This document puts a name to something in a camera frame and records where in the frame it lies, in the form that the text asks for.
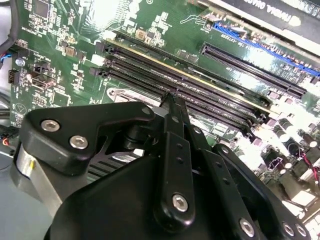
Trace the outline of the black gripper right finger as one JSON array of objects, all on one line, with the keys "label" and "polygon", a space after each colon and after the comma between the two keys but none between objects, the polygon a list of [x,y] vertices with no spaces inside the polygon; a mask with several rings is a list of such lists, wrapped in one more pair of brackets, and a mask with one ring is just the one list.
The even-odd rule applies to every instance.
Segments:
[{"label": "black gripper right finger", "polygon": [[226,240],[309,240],[308,230],[282,201],[224,144],[210,147],[190,123],[185,101],[177,100],[204,174],[211,178]]}]

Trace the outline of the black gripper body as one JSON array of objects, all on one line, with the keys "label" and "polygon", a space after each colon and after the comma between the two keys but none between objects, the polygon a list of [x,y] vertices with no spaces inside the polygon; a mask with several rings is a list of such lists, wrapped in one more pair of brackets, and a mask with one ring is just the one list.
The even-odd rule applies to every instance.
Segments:
[{"label": "black gripper body", "polygon": [[193,151],[143,157],[74,192],[48,240],[226,240],[221,204]]}]

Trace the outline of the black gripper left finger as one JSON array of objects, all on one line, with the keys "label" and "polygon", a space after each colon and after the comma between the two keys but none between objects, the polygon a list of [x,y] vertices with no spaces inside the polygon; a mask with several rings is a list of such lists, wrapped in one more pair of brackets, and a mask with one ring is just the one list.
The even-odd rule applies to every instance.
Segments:
[{"label": "black gripper left finger", "polygon": [[164,115],[139,101],[33,110],[20,128],[19,161],[30,156],[48,170],[46,189],[59,196],[60,208],[76,191],[143,157],[190,155],[178,99],[162,97]]}]

